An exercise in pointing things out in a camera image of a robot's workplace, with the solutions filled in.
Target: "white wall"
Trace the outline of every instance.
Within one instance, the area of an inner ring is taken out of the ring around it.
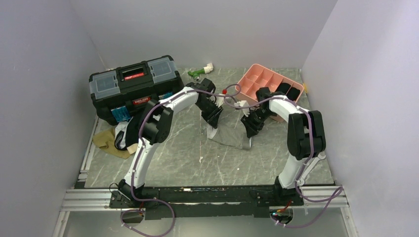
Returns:
[[[302,67],[336,0],[71,0],[107,67]]]
[[[419,236],[419,2],[339,0],[303,67],[360,236]]]
[[[0,236],[52,235],[94,120],[88,76],[104,69],[67,0],[0,7]]]

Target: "marble surface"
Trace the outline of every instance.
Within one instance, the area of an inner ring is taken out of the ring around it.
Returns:
[[[248,68],[215,68],[206,77],[221,92],[226,86],[237,83]],[[187,71],[179,69],[183,81],[191,81]],[[295,81],[301,82],[299,69],[273,69]],[[310,109],[307,95],[298,104]],[[223,105],[219,124],[242,129],[243,113]],[[97,132],[110,128],[99,120]],[[146,186],[215,186],[273,184],[288,158],[287,123],[268,119],[260,133],[253,137],[249,151],[225,146],[206,135],[206,122],[195,105],[173,117],[171,133],[157,148],[147,171]],[[108,187],[127,173],[133,156],[124,160],[95,148],[85,183],[86,188]],[[318,162],[308,176],[306,184],[332,184],[333,179],[326,160]]]

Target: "black toolbox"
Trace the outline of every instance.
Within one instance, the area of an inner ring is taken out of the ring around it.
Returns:
[[[184,87],[169,55],[92,74],[89,86],[97,115],[110,125],[142,112],[149,100],[165,99]]]

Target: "red label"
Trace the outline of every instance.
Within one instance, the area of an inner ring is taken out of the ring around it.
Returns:
[[[140,104],[142,104],[142,103],[146,103],[146,102],[148,102],[149,100],[151,100],[151,97],[150,97],[150,96],[148,96],[148,97],[144,97],[144,98],[141,98],[141,99],[136,99],[136,100],[133,100],[133,101],[132,101],[132,103],[133,103],[134,105],[140,105]]]
[[[144,73],[137,73],[137,74],[125,77],[125,80],[131,80],[131,79],[134,79],[134,78],[137,78],[137,77],[141,77],[143,75],[144,75]]]

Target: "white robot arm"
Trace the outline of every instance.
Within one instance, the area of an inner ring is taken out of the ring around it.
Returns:
[[[133,200],[130,192],[131,186],[134,187],[134,190],[138,190],[136,196],[141,195],[147,169],[156,148],[168,137],[173,115],[196,104],[201,109],[204,120],[212,127],[217,127],[222,107],[211,101],[208,98],[209,95],[196,92],[195,89],[210,92],[215,89],[215,86],[210,80],[204,79],[200,84],[184,87],[183,90],[167,99],[148,102],[143,119],[145,119],[145,114],[151,113],[151,116],[143,122],[145,123],[144,130],[138,142],[134,161],[125,178],[118,185],[120,192],[129,199]],[[310,112],[296,107],[292,102],[285,101],[285,95],[271,93],[267,87],[259,89],[256,94],[259,101],[266,98],[270,98],[270,100],[260,104],[256,110],[250,110],[250,113],[243,116],[241,121],[249,138],[259,133],[263,128],[264,121],[271,115],[277,114],[289,123],[287,144],[290,155],[284,170],[279,175],[279,182],[283,189],[292,189],[295,187],[295,179],[303,162],[310,155],[308,136],[304,132],[304,127],[307,127],[307,118],[303,111],[310,113],[312,123],[315,124],[314,157],[326,147],[321,114],[318,111]]]
[[[197,101],[198,101],[198,93],[194,92],[194,89],[191,87],[184,87],[177,94],[167,99],[160,100],[159,103],[164,104],[166,108],[170,108],[173,111],[173,115],[176,115],[179,111],[182,111],[183,109],[195,104]],[[159,121],[160,116],[157,115],[154,117],[154,119]],[[138,148],[135,153],[134,160],[131,164],[131,167],[128,170],[128,173],[125,175],[126,183],[131,186],[134,185],[134,187],[141,187],[144,185],[145,175],[147,173],[148,166],[150,165],[154,152],[156,151],[157,147],[160,145],[160,143],[150,144],[150,141],[145,139],[144,137],[143,137],[143,141],[145,144],[142,144],[141,139],[138,141]],[[131,176],[132,176],[133,170],[135,172],[135,177],[134,177],[134,183],[132,184]]]

